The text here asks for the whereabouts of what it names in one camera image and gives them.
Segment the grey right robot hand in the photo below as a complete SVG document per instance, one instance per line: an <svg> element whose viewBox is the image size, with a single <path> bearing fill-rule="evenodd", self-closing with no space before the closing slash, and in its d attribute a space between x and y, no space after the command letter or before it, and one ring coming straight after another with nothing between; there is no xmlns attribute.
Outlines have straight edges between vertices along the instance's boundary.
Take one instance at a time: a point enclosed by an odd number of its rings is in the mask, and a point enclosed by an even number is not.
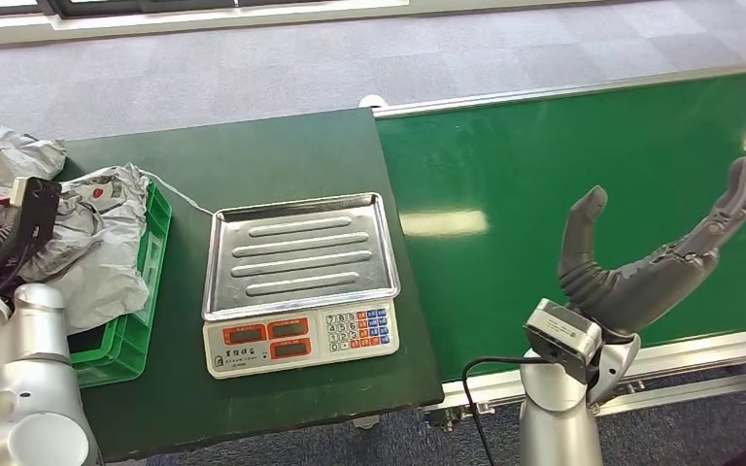
<svg viewBox="0 0 746 466"><path fill-rule="evenodd" d="M571 310L613 339L626 339L686 299L712 273L720 249L746 221L746 156L732 161L728 187L687 234L617 269L593 255L594 226L608 200L592 187L570 208L559 255L559 286Z"/></svg>

